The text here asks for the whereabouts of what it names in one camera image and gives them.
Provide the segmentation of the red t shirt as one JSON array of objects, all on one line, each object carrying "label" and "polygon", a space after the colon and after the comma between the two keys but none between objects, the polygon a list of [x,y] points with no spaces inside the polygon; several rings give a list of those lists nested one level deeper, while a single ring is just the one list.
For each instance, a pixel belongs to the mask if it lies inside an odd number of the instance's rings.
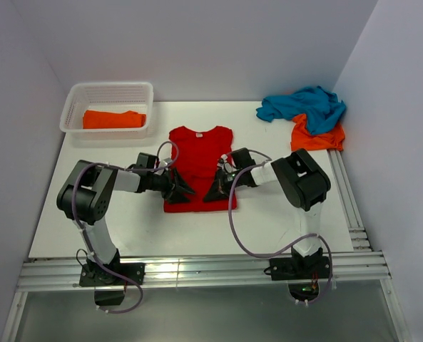
[{"label": "red t shirt", "polygon": [[180,126],[169,132],[169,140],[178,150],[172,149],[171,157],[180,176],[195,191],[187,194],[188,202],[170,204],[164,202],[165,213],[219,212],[228,209],[228,199],[205,202],[217,170],[218,159],[231,151],[233,132],[230,128],[216,126],[206,132],[196,132]]}]

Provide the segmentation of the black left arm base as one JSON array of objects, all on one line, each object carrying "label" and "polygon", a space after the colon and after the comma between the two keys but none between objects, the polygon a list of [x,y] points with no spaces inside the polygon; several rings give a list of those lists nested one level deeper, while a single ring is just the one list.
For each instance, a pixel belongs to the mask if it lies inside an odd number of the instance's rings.
[{"label": "black left arm base", "polygon": [[[113,271],[142,285],[145,264],[120,264]],[[83,288],[94,289],[96,305],[119,306],[125,299],[128,282],[104,271],[97,264],[90,263],[82,266],[78,285]]]}]

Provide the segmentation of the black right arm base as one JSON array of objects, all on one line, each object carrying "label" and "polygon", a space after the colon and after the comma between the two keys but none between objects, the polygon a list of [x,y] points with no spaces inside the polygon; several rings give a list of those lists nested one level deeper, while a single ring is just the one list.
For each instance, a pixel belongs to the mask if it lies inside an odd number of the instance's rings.
[{"label": "black right arm base", "polygon": [[331,259],[323,254],[322,247],[310,256],[301,256],[292,249],[289,257],[270,259],[264,274],[272,281],[300,281],[288,284],[289,293],[295,301],[306,304],[320,296],[319,280],[326,279],[323,290],[329,289],[332,283]]}]

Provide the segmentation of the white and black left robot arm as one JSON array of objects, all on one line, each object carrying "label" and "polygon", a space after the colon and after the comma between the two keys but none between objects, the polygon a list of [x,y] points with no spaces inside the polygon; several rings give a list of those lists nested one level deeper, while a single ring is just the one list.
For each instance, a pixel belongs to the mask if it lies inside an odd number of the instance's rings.
[{"label": "white and black left robot arm", "polygon": [[122,267],[115,262],[119,252],[106,225],[106,213],[114,192],[159,192],[168,204],[187,203],[195,191],[171,166],[155,155],[141,154],[127,169],[79,160],[63,184],[56,205],[75,222],[87,248],[87,258],[100,262],[96,276],[105,284],[121,278]]}]

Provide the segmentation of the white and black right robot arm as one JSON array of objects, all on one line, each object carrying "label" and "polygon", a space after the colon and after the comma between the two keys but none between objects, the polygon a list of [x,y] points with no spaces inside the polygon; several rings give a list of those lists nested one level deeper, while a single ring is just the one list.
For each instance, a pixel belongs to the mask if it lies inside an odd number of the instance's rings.
[{"label": "white and black right robot arm", "polygon": [[[232,213],[233,196],[237,187],[259,187],[271,182],[281,186],[288,202],[297,210],[300,236],[274,253],[256,254],[243,245],[236,232]],[[244,147],[218,159],[214,180],[203,201],[228,201],[230,230],[237,245],[247,255],[271,259],[291,250],[296,256],[291,262],[292,271],[298,277],[305,278],[316,269],[314,257],[329,248],[320,235],[320,216],[330,189],[329,177],[304,149],[273,160],[264,153]]]}]

